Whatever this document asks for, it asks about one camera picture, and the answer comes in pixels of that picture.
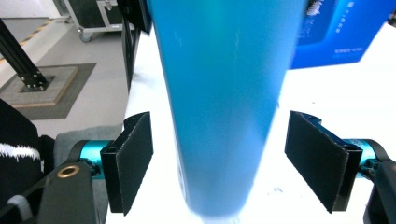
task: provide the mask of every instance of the gray floor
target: gray floor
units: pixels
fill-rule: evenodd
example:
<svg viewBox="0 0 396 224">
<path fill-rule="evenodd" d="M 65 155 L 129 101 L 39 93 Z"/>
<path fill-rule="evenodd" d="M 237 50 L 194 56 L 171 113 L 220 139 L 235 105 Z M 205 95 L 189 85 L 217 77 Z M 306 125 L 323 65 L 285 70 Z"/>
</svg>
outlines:
<svg viewBox="0 0 396 224">
<path fill-rule="evenodd" d="M 32 20 L 12 20 L 7 26 L 19 40 L 36 29 Z M 45 29 L 52 29 L 50 33 L 54 34 L 58 28 L 64 27 L 69 29 L 68 32 L 35 65 L 96 63 L 96 66 L 66 119 L 33 120 L 39 134 L 56 137 L 58 133 L 122 123 L 128 91 L 120 32 L 95 34 L 91 42 L 83 43 L 74 24 L 53 21 Z M 44 37 L 44 41 L 35 43 L 38 45 L 36 50 L 40 50 L 41 45 L 46 45 L 51 35 Z"/>
</svg>

